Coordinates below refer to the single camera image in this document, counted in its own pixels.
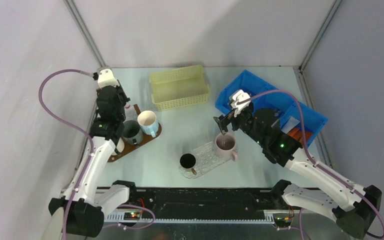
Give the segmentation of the dark grey toothbrush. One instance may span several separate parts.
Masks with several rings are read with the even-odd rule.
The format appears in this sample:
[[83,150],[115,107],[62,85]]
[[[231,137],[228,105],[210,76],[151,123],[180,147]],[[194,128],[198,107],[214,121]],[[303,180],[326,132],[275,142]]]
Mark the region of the dark grey toothbrush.
[[214,116],[214,117],[213,117],[213,120],[216,122],[217,127],[218,127],[219,130],[220,130],[220,133],[221,133],[222,135],[225,135],[225,134],[228,132],[228,130],[227,130],[227,125],[226,125],[226,121],[225,121],[225,116],[223,116],[223,115],[221,115],[221,116],[219,116],[219,117]]

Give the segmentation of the pink mug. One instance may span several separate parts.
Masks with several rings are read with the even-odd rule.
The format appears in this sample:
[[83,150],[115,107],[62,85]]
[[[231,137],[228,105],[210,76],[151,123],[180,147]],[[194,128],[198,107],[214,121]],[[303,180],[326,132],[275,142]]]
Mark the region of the pink mug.
[[217,135],[214,140],[213,149],[218,158],[232,160],[234,162],[237,162],[239,159],[237,153],[237,141],[235,136],[231,133],[220,133]]

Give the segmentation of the dark grey mug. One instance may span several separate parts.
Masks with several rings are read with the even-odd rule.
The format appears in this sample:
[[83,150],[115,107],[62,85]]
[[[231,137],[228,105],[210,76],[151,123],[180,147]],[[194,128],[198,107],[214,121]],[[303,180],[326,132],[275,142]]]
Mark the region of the dark grey mug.
[[138,147],[144,138],[144,133],[139,123],[134,120],[127,120],[123,123],[123,125],[124,129],[121,134],[122,139],[129,145]]

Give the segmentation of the white ribbed mug black rim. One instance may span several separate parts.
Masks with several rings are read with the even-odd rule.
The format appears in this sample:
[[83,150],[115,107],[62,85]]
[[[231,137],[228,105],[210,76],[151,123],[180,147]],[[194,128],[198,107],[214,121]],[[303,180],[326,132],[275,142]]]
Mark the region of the white ribbed mug black rim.
[[114,156],[121,156],[122,155],[122,151],[125,149],[125,143],[123,141],[122,138],[119,139],[115,149],[114,149],[114,153],[113,155]]

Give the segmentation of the light blue mug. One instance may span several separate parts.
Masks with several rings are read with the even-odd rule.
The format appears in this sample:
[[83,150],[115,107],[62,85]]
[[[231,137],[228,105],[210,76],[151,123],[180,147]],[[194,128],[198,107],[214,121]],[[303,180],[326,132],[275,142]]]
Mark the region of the light blue mug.
[[153,138],[157,136],[159,130],[159,122],[157,119],[157,115],[153,111],[142,111],[137,116],[137,122],[146,135],[149,135]]

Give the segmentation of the brown mug black inside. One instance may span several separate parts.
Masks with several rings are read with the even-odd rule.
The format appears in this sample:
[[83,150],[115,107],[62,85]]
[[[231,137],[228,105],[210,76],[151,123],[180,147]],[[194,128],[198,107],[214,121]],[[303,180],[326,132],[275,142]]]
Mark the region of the brown mug black inside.
[[189,171],[192,172],[194,175],[197,174],[196,170],[194,169],[197,159],[196,157],[191,153],[185,153],[183,154],[179,159],[180,166]]

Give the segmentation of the clear container with brown lid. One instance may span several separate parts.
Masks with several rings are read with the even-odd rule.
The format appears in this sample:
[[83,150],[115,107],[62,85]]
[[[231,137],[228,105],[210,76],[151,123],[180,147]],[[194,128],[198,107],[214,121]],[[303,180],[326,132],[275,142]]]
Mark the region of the clear container with brown lid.
[[126,121],[137,121],[138,115],[141,113],[141,110],[137,104],[128,104],[124,107],[124,110]]

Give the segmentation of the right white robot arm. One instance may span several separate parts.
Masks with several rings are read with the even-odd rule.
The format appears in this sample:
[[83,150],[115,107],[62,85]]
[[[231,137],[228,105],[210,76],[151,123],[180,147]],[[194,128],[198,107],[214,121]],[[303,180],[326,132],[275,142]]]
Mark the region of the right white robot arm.
[[382,191],[375,185],[357,184],[314,158],[304,143],[281,131],[280,119],[272,109],[254,110],[250,104],[213,119],[223,135],[228,133],[228,125],[233,131],[241,130],[262,148],[271,163],[305,177],[326,195],[314,190],[301,193],[297,185],[280,180],[270,196],[275,208],[290,205],[318,213],[355,239],[375,236],[369,228],[380,217]]

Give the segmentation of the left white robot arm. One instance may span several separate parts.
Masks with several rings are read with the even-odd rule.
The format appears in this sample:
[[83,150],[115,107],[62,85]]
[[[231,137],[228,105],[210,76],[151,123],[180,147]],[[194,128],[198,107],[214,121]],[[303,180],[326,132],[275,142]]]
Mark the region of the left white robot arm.
[[48,209],[51,214],[63,211],[62,239],[67,234],[96,237],[102,230],[104,219],[120,205],[133,208],[138,202],[131,181],[117,180],[103,194],[96,196],[97,181],[117,145],[125,128],[125,105],[129,102],[121,86],[109,85],[97,91],[97,115],[86,133],[88,143],[71,183],[61,197],[52,198]]

